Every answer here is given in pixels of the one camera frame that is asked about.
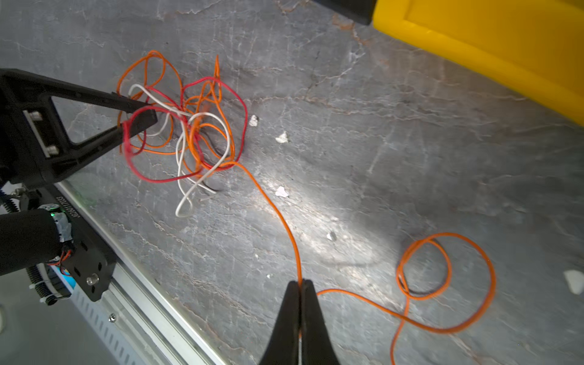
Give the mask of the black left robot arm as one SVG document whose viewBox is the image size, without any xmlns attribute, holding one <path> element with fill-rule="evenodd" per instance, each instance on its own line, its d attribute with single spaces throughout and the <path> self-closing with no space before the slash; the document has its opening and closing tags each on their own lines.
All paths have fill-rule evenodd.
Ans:
<svg viewBox="0 0 584 365">
<path fill-rule="evenodd" d="M 113 126 L 73 141 L 56 109 L 61 98 L 126 112 Z M 146 103 L 26 71 L 1 71 L 1 182 L 20 185 L 20 208 L 1 217 L 1 273 L 39 264 L 69 274 L 92 301 L 108 290 L 117 257 L 58 184 L 157 121 Z"/>
</svg>

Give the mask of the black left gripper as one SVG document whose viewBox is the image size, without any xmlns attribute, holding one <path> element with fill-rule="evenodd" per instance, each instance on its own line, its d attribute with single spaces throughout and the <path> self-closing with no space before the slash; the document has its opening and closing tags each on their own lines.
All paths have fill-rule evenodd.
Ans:
<svg viewBox="0 0 584 365">
<path fill-rule="evenodd" d="M 66 179 L 123 144 L 125 137 L 145 132 L 157 121 L 146 103 L 108 94 L 21 70 L 1 70 L 1 184 L 21 183 L 31 189 L 47 185 L 43 162 L 47 156 L 25 116 L 35 110 L 40 97 L 60 97 L 113 110 L 133 113 L 131 118 L 83 142 L 72 142 L 59 118 L 50 120 L 59 154 L 46 159 L 45 179 Z"/>
</svg>

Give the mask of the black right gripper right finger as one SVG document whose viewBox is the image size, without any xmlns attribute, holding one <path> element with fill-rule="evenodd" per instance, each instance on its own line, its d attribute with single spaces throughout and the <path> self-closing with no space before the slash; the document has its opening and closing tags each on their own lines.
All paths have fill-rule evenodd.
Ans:
<svg viewBox="0 0 584 365">
<path fill-rule="evenodd" d="M 313 282 L 301 284 L 301 363 L 339 365 Z"/>
</svg>

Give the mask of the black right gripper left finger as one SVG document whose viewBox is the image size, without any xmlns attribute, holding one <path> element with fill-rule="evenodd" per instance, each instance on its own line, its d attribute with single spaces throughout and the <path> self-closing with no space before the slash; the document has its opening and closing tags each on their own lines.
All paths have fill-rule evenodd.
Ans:
<svg viewBox="0 0 584 365">
<path fill-rule="evenodd" d="M 299 364 L 301 290 L 296 281 L 288 283 L 275 325 L 260 364 Z"/>
</svg>

